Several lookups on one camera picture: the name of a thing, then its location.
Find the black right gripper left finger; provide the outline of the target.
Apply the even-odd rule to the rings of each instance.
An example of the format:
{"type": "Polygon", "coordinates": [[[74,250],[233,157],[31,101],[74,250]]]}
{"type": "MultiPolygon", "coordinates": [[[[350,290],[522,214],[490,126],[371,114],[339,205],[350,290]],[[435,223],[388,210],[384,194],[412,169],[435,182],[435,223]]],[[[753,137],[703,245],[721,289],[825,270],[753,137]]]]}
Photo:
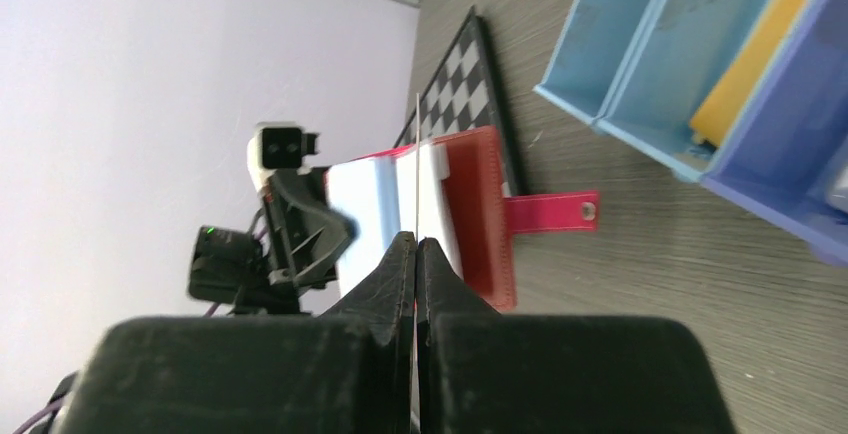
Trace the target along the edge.
{"type": "Polygon", "coordinates": [[[406,433],[416,241],[317,317],[146,317],[109,329],[58,433],[406,433]]]}

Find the red leather card holder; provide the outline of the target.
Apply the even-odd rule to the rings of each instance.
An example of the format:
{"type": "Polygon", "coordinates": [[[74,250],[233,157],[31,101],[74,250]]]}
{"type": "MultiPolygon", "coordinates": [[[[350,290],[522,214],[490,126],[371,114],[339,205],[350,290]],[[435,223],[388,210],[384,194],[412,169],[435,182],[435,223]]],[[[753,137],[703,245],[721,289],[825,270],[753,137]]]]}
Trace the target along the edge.
{"type": "MultiPolygon", "coordinates": [[[[413,150],[410,144],[371,154],[325,175],[329,206],[355,229],[336,264],[341,295],[377,267],[398,232],[413,233],[413,150]]],[[[597,191],[505,195],[500,140],[492,127],[424,142],[420,174],[420,238],[436,239],[454,271],[501,312],[517,305],[515,236],[597,228],[597,191]]]]}

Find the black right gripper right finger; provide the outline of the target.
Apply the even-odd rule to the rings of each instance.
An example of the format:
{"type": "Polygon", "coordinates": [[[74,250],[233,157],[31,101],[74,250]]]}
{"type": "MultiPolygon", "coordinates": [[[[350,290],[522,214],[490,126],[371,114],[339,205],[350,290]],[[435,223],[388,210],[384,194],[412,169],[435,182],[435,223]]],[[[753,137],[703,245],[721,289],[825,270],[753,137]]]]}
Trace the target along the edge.
{"type": "Polygon", "coordinates": [[[682,323],[497,312],[437,241],[417,249],[426,433],[732,433],[706,353],[682,323]]]}

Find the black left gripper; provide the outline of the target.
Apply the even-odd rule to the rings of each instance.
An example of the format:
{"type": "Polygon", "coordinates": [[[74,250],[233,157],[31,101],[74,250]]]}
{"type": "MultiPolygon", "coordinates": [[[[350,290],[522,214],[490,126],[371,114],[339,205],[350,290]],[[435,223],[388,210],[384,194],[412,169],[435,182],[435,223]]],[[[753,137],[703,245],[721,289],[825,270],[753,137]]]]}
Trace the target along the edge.
{"type": "Polygon", "coordinates": [[[232,315],[299,314],[300,297],[337,279],[355,229],[327,200],[325,169],[279,169],[245,231],[200,227],[187,293],[232,315]]]}

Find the thin card seen edge-on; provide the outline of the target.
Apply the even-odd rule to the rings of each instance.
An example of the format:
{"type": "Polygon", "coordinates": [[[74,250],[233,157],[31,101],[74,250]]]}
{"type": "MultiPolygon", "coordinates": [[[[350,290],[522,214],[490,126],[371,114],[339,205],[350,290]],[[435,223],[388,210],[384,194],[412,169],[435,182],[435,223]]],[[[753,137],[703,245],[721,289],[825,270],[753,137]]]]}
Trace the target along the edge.
{"type": "MultiPolygon", "coordinates": [[[[420,146],[421,146],[421,94],[417,93],[415,96],[415,143],[414,143],[414,240],[416,242],[420,241],[419,234],[419,226],[420,226],[420,146]]],[[[411,419],[413,424],[418,429],[419,433],[424,433],[424,424],[421,418],[421,410],[422,410],[422,395],[420,394],[421,387],[421,374],[419,369],[419,355],[418,355],[418,347],[417,341],[419,339],[418,335],[418,327],[415,327],[414,332],[414,342],[413,342],[413,354],[415,361],[415,374],[416,374],[416,394],[417,394],[417,408],[411,414],[411,419]]]]}

